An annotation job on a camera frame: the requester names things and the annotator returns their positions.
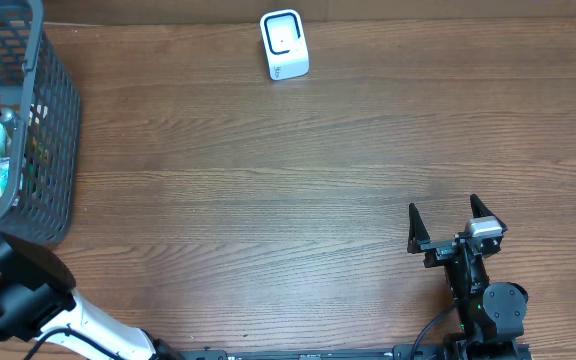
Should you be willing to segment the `yellow liquid bottle silver cap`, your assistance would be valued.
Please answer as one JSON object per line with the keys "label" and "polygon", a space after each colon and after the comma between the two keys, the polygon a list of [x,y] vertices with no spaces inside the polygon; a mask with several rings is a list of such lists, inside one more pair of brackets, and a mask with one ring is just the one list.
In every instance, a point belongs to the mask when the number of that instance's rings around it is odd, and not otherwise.
{"label": "yellow liquid bottle silver cap", "polygon": [[12,109],[5,107],[1,110],[0,124],[4,127],[7,136],[12,139],[17,128],[18,115]]}

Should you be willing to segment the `white barcode scanner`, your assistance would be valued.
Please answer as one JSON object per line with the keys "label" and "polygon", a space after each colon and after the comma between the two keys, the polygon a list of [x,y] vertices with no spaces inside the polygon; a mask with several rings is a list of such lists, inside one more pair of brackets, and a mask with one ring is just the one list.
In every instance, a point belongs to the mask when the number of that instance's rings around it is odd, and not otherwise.
{"label": "white barcode scanner", "polygon": [[294,9],[266,13],[259,21],[269,76],[281,81],[306,75],[310,59],[300,14]]}

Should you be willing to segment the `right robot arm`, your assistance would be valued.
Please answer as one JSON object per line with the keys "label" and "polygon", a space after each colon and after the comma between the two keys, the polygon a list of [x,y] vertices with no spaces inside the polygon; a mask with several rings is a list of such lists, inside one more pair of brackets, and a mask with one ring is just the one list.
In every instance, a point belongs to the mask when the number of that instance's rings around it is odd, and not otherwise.
{"label": "right robot arm", "polygon": [[[529,359],[527,345],[516,339],[524,334],[529,296],[513,282],[489,279],[484,260],[501,250],[506,224],[472,194],[473,217],[451,240],[433,241],[415,204],[408,207],[407,251],[422,253],[424,266],[442,267],[454,304],[431,320],[410,349],[399,353],[411,359]],[[451,312],[458,314],[459,333],[448,334],[440,344],[424,346],[427,333]]]}

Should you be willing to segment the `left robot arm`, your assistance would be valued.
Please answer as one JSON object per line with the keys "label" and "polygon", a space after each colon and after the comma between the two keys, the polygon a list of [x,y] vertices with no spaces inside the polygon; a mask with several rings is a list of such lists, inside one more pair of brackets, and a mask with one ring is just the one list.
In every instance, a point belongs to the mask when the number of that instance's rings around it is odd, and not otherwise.
{"label": "left robot arm", "polygon": [[33,340],[88,359],[179,359],[181,353],[87,301],[48,248],[0,228],[0,341]]}

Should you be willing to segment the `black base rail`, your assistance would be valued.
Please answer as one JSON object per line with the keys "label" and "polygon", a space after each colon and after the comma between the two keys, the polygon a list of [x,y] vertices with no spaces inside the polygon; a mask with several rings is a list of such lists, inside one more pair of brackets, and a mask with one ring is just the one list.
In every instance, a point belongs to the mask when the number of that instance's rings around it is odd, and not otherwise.
{"label": "black base rail", "polygon": [[445,360],[456,359],[442,345],[420,345],[412,356],[412,345],[391,349],[301,350],[227,353],[224,350],[182,351],[185,360]]}

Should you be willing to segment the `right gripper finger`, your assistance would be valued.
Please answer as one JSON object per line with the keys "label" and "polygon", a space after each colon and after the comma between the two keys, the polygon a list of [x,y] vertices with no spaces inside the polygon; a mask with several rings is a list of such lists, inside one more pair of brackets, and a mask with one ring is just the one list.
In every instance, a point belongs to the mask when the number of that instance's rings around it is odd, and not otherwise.
{"label": "right gripper finger", "polygon": [[489,210],[476,194],[470,195],[470,207],[474,218],[493,217],[499,223],[503,233],[508,230],[507,225]]}
{"label": "right gripper finger", "polygon": [[408,206],[409,211],[409,235],[407,251],[411,254],[420,253],[422,246],[431,242],[430,236],[421,218],[420,212],[414,203]]}

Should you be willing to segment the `grey plastic shopping basket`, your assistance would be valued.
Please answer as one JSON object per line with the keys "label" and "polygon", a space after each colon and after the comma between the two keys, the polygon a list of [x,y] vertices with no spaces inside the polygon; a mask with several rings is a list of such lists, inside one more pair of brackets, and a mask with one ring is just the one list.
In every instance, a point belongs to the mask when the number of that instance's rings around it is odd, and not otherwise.
{"label": "grey plastic shopping basket", "polygon": [[81,100],[39,1],[0,1],[0,109],[13,112],[0,229],[57,244],[72,221]]}

